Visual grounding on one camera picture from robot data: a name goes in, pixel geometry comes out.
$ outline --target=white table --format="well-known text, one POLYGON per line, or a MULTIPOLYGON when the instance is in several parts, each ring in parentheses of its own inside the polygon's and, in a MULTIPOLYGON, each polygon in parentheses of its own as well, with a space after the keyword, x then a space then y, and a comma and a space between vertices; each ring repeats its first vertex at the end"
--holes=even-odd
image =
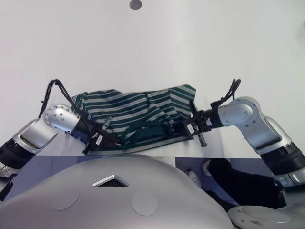
MULTIPOLYGON (((47 83, 71 95, 160 90, 188 83, 209 109, 241 78, 237 96, 256 98, 305 150, 303 0, 2 0, 0 142, 36 118, 47 83)), ((51 103, 65 102, 55 88, 51 103)), ((153 156, 258 157, 235 127, 142 152, 153 156)), ((81 155, 57 137, 41 155, 81 155)))

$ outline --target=green striped shirt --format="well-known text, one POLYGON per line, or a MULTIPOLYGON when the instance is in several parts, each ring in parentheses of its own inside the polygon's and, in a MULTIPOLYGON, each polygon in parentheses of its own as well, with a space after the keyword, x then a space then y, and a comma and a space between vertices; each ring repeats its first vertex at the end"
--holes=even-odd
POLYGON ((91 121, 104 125, 112 117, 107 132, 123 143, 114 149, 91 151, 90 155, 133 153, 190 139, 174 129, 191 117, 189 101, 196 90, 189 85, 161 91, 121 93, 116 90, 84 92, 72 99, 91 121))

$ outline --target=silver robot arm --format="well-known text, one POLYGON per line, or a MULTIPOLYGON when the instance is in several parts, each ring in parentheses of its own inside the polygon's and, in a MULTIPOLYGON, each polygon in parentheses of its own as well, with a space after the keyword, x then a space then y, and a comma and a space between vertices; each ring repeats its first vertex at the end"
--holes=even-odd
POLYGON ((305 156, 280 125, 262 113, 255 99, 240 97, 217 111, 195 112, 194 118, 184 123, 189 136, 230 125, 242 132, 284 187, 305 184, 305 156))
POLYGON ((26 124, 13 138, 0 147, 0 200, 11 189, 11 181, 23 166, 43 150, 60 130, 73 133, 87 141, 89 138, 80 116, 64 104, 55 104, 45 110, 41 118, 26 124))

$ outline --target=black fabric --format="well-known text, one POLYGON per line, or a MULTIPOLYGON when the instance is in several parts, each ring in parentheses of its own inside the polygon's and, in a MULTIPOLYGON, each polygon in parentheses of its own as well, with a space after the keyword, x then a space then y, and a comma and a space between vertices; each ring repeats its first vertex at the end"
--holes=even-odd
POLYGON ((209 172, 219 186, 239 205, 269 208, 285 206, 285 203, 280 201, 282 188, 277 186, 275 180, 270 177, 240 172, 233 169, 226 159, 212 159, 209 164, 209 172))
POLYGON ((208 190, 205 192, 207 194, 209 194, 209 196, 212 197, 221 207, 223 207, 226 212, 228 212, 231 208, 236 207, 236 205, 220 199, 219 196, 216 193, 214 193, 213 191, 208 190))

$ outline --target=gray surface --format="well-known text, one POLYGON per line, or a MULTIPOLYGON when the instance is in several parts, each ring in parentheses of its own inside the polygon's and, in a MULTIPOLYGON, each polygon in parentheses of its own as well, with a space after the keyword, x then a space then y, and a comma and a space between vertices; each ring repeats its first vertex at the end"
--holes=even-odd
POLYGON ((0 206, 0 212, 1 226, 6 229, 233 228, 226 212, 184 173, 145 156, 78 163, 6 201, 0 206), (130 185, 92 187, 109 174, 122 177, 130 185), (79 191, 78 200, 67 209, 55 211, 54 198, 70 191, 79 191), (139 192, 153 194, 140 195, 142 201, 136 201, 141 215, 132 205, 132 199, 139 192))

